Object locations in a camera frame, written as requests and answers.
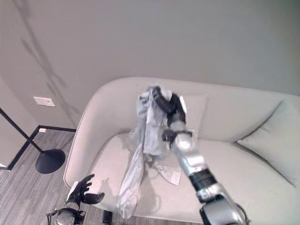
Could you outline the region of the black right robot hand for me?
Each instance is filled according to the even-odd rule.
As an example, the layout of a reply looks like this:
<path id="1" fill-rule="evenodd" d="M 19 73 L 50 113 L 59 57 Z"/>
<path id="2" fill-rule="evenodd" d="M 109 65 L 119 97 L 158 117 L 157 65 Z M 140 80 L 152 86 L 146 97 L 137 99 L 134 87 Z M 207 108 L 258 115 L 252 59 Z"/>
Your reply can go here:
<path id="1" fill-rule="evenodd" d="M 177 94 L 173 93 L 171 99 L 167 100 L 163 96 L 161 88 L 156 86 L 153 89 L 152 95 L 159 108 L 166 114 L 168 126 L 176 121 L 186 124 L 186 112 Z"/>

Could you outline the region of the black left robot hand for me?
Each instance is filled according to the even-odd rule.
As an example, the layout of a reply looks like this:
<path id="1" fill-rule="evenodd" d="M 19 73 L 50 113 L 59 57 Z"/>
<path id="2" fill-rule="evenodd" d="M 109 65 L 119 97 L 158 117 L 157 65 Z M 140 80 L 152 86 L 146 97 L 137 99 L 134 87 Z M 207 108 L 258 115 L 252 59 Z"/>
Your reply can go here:
<path id="1" fill-rule="evenodd" d="M 83 178 L 81 181 L 77 182 L 74 188 L 71 188 L 71 192 L 67 197 L 66 203 L 76 203 L 80 206 L 81 203 L 84 204 L 98 204 L 100 203 L 105 193 L 93 194 L 87 193 L 89 191 L 89 186 L 92 185 L 90 180 L 95 176 L 95 174 L 90 174 Z"/>

